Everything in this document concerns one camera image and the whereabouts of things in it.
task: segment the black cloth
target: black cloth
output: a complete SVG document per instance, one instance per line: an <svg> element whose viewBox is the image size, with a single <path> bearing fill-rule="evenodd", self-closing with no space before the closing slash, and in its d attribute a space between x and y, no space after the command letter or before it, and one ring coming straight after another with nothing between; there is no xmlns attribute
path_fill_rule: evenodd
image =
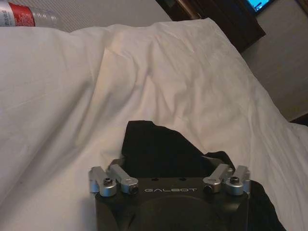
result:
<svg viewBox="0 0 308 231"><path fill-rule="evenodd" d="M203 154L179 132L151 121L130 121L122 147L123 169L136 178L206 177L220 164L234 165L225 152ZM258 182L251 183L249 231L285 231Z"/></svg>

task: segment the beige wall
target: beige wall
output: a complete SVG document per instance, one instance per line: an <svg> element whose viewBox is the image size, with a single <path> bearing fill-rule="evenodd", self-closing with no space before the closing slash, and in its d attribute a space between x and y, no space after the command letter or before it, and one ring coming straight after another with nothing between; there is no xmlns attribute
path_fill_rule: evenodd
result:
<svg viewBox="0 0 308 231"><path fill-rule="evenodd" d="M288 120L308 113L308 15L275 0L257 20L266 36L242 56Z"/></svg>

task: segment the red bottle label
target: red bottle label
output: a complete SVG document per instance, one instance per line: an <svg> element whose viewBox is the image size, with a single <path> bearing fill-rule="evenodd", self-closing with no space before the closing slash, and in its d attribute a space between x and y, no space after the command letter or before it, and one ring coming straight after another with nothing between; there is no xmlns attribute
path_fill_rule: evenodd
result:
<svg viewBox="0 0 308 231"><path fill-rule="evenodd" d="M13 11L16 26L35 26L33 14L29 7L15 5L9 2Z"/></svg>

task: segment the dark wooden cabinet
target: dark wooden cabinet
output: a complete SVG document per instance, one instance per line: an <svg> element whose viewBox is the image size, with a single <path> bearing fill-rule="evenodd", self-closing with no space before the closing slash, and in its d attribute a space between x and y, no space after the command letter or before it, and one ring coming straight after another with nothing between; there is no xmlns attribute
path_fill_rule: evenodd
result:
<svg viewBox="0 0 308 231"><path fill-rule="evenodd" d="M246 0L156 0L174 21L211 18L239 52L265 35Z"/></svg>

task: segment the white bedsheet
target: white bedsheet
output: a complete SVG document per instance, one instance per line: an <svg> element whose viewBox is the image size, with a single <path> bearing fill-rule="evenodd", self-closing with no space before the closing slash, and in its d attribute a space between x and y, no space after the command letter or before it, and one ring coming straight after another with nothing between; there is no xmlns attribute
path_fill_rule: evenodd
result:
<svg viewBox="0 0 308 231"><path fill-rule="evenodd" d="M0 28L0 230L95 230L90 167L120 156L129 120L224 150L308 230L308 129L288 123L209 20L65 33Z"/></svg>

